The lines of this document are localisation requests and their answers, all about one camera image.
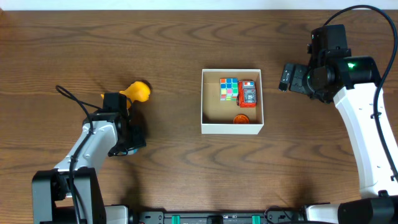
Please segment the blue ball toy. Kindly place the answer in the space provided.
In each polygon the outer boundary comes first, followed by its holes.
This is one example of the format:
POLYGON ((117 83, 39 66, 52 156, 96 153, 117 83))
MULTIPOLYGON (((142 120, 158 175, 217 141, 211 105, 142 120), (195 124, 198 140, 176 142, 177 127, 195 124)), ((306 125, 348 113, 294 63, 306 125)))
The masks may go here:
POLYGON ((133 154, 135 154, 137 151, 138 151, 138 149, 130 150, 130 151, 128 151, 128 155, 133 155, 133 154))

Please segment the red toy car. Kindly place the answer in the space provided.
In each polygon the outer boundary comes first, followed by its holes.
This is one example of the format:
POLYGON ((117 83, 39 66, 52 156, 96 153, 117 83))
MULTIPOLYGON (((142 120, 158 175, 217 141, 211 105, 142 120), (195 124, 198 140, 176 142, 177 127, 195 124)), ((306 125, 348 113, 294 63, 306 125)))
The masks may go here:
POLYGON ((257 105, 256 86, 253 80, 238 81, 237 105, 240 108, 255 108, 257 105))

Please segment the colourful puzzle cube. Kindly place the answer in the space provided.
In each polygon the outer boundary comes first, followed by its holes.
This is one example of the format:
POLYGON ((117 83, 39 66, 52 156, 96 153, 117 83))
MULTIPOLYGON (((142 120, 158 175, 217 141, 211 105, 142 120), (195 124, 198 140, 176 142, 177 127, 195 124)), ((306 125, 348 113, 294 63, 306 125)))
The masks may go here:
POLYGON ((238 79, 221 78, 220 79, 220 100, 236 101, 238 98, 238 79))

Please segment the orange round cap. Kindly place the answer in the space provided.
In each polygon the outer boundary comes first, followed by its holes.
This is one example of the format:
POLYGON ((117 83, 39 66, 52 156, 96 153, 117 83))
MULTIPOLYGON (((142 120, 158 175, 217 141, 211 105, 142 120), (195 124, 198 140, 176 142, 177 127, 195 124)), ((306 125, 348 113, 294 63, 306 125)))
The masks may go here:
POLYGON ((234 124, 249 124, 250 120, 245 114, 238 114, 233 119, 234 124))

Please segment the white cardboard box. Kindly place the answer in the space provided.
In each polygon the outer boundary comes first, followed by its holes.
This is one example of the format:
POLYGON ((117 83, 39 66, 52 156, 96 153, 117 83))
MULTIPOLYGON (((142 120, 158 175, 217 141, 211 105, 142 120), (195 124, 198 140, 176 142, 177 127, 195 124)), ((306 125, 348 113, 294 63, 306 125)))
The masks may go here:
POLYGON ((259 69, 203 69, 201 72, 201 132, 203 134, 259 134, 264 125, 262 77, 259 69), (235 101, 220 100, 220 79, 253 80, 255 108, 240 108, 235 101), (249 124, 234 124, 238 114, 248 116, 249 124))

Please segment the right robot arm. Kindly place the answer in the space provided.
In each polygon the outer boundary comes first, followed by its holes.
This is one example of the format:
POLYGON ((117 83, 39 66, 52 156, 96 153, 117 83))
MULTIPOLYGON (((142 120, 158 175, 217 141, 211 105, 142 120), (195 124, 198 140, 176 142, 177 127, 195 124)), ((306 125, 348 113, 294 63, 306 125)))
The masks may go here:
POLYGON ((372 57, 354 57, 343 25, 312 30, 308 65, 285 64, 279 90, 334 103, 346 126, 359 174, 361 199, 338 205, 307 205, 301 219, 309 223, 397 223, 397 143, 372 57))

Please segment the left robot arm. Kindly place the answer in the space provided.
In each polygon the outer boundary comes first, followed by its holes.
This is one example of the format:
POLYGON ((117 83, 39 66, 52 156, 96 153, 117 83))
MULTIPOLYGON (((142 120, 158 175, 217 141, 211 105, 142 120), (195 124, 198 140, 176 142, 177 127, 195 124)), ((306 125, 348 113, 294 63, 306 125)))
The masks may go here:
POLYGON ((34 175, 34 223, 133 223, 127 206, 104 204, 97 178, 107 157, 133 155, 146 146, 141 128, 131 124, 131 105, 121 93, 105 94, 65 158, 34 175))

